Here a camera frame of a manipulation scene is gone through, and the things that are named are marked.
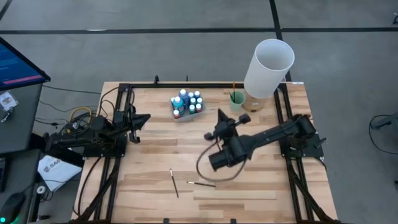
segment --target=white plastic cup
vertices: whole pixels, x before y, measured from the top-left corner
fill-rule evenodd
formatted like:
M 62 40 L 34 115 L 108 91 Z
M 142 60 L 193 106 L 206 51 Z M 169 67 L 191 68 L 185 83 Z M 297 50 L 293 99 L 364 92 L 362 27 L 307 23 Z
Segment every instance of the white plastic cup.
M 255 98 L 272 96 L 293 63 L 294 52 L 288 44 L 277 39 L 263 40 L 254 51 L 244 89 Z

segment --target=wooden table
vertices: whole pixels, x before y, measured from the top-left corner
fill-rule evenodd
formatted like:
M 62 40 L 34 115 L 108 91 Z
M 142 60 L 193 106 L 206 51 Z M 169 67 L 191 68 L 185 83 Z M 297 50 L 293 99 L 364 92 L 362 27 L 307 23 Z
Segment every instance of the wooden table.
M 105 83 L 103 93 L 119 84 Z M 287 83 L 287 88 L 293 114 L 311 114 L 304 85 Z M 143 130 L 137 132 L 141 143 L 129 142 L 126 155 L 121 160 L 112 222 L 162 223 L 163 218 L 169 218 L 172 223 L 229 223 L 231 218 L 236 218 L 238 223 L 294 223 L 286 164 L 277 142 L 254 151 L 252 160 L 247 162 L 242 173 L 233 181 L 218 183 L 216 188 L 186 183 L 188 180 L 205 182 L 196 173 L 195 163 L 199 153 L 210 145 L 203 135 L 214 130 L 216 109 L 221 108 L 232 118 L 247 112 L 230 111 L 231 89 L 203 88 L 199 91 L 207 107 L 206 114 L 193 122 L 176 123 L 171 118 L 169 101 L 178 91 L 178 88 L 134 89 L 137 114 L 150 113 L 152 117 Z M 117 91 L 114 91 L 104 99 L 115 102 L 116 95 Z M 286 116 L 283 100 L 281 104 Z M 110 104 L 103 105 L 109 117 L 112 117 Z M 273 97 L 266 101 L 265 108 L 248 114 L 251 122 L 239 126 L 239 134 L 255 134 L 278 125 Z M 91 158 L 85 162 L 76 208 L 83 180 L 95 160 Z M 100 160 L 89 177 L 83 192 L 82 209 L 90 204 L 98 191 L 103 161 Z M 337 218 L 325 168 L 312 158 L 304 158 L 303 163 L 310 193 L 326 214 Z M 180 198 L 176 197 L 170 168 L 173 169 Z M 200 162 L 202 173 L 214 178 L 231 176 L 238 168 L 225 167 L 214 173 L 207 156 Z M 306 218 L 301 193 L 299 197 L 302 216 Z M 105 195 L 102 218 L 107 202 L 108 196 Z

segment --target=black metal frame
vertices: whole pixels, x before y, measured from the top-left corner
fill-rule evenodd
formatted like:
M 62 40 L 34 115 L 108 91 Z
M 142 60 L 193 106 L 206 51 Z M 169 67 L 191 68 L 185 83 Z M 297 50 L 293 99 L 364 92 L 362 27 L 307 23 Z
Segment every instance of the black metal frame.
M 116 108 L 117 110 L 121 106 L 121 97 L 126 91 L 128 94 L 131 94 L 131 90 L 133 88 L 231 88 L 230 83 L 159 83 L 159 78 L 158 76 L 155 77 L 154 83 L 121 83 L 119 84 L 120 90 L 118 91 L 117 95 L 117 100 L 116 100 Z M 237 83 L 236 88 L 243 88 L 243 83 Z M 289 101 L 289 94 L 287 91 L 287 86 L 285 83 L 281 83 L 278 87 L 283 96 L 284 96 L 284 103 L 286 107 L 286 112 L 288 118 L 292 117 L 292 110 L 290 107 L 290 101 Z M 275 98 L 275 107 L 277 111 L 277 117 L 279 123 L 284 122 L 283 114 L 282 114 L 282 107 L 280 105 L 280 98 L 279 98 L 279 92 L 278 90 L 275 91 L 274 93 L 274 98 Z M 126 98 L 126 105 L 128 105 L 130 99 L 129 97 Z M 280 148 L 281 148 L 281 153 L 286 152 L 289 147 L 290 143 L 288 142 L 287 139 L 283 139 L 279 141 Z M 295 213 L 295 219 L 297 223 L 305 223 L 305 222 L 315 222 L 314 221 L 314 216 L 313 216 L 313 209 L 315 209 L 315 212 L 317 214 L 324 215 L 326 217 L 326 220 L 322 220 L 319 223 L 331 223 L 332 220 L 327 219 L 328 216 L 321 210 L 321 208 L 317 205 L 316 201 L 311 197 L 311 195 L 308 193 L 307 189 L 307 181 L 305 178 L 305 173 L 304 173 L 304 167 L 303 167 L 303 162 L 301 157 L 296 157 L 295 160 L 297 161 L 297 167 L 298 167 L 298 176 L 295 173 L 293 167 L 292 167 L 292 158 L 288 155 L 282 155 L 285 157 L 286 161 L 286 166 L 287 166 L 287 172 L 289 174 L 289 185 L 290 185 L 290 191 L 292 194 L 292 203 L 293 203 L 293 208 L 294 208 L 294 213 Z M 101 185 L 100 187 L 103 186 L 104 179 L 106 179 L 106 175 L 108 173 L 109 169 L 109 161 L 105 162 L 104 167 L 103 167 L 103 173 L 101 176 Z M 116 186 L 117 186 L 117 180 L 115 180 L 111 186 L 110 194 L 109 194 L 109 203 L 106 211 L 106 219 L 111 220 L 111 215 L 113 211 L 113 206 L 114 206 L 114 197 L 116 194 Z M 302 218 L 302 214 L 300 211 L 300 204 L 299 204 L 299 198 L 297 194 L 297 189 L 296 186 L 300 189 L 300 191 L 303 194 L 306 194 L 308 200 L 305 200 L 305 208 L 306 208 L 306 213 L 307 213 L 307 218 L 308 220 L 304 220 Z M 98 205 L 95 211 L 95 216 L 94 220 L 100 220 L 100 212 L 101 212 L 101 204 Z M 165 218 L 164 223 L 168 223 L 169 219 Z M 231 220 L 231 223 L 236 223 L 236 219 Z

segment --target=gray carpet floor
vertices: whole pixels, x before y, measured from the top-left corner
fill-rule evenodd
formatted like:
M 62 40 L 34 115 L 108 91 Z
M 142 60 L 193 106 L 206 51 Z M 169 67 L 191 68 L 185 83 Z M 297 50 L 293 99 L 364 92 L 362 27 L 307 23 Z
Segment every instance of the gray carpet floor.
M 0 0 L 0 7 L 6 0 Z M 276 0 L 282 28 L 398 27 L 396 0 Z M 0 30 L 273 27 L 264 0 L 13 0 Z M 398 111 L 398 32 L 289 32 L 295 51 L 293 81 L 305 82 L 322 137 L 331 192 L 340 220 L 396 223 L 398 156 L 378 151 L 369 120 Z M 106 81 L 242 81 L 253 50 L 275 33 L 8 34 L 2 35 L 45 70 L 51 86 L 101 91 Z M 41 100 L 67 109 L 97 105 L 98 95 L 44 88 Z M 39 105 L 40 118 L 69 114 Z M 55 128 L 36 123 L 37 132 Z M 393 130 L 374 133 L 397 152 Z M 40 206 L 48 222 L 66 222 L 78 182 Z

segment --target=computer monitor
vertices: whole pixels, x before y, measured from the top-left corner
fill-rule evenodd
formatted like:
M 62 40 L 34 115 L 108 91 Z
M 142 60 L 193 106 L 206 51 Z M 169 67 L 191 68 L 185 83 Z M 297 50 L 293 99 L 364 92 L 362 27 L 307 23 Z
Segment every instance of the computer monitor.
M 50 80 L 45 72 L 0 37 L 0 91 Z

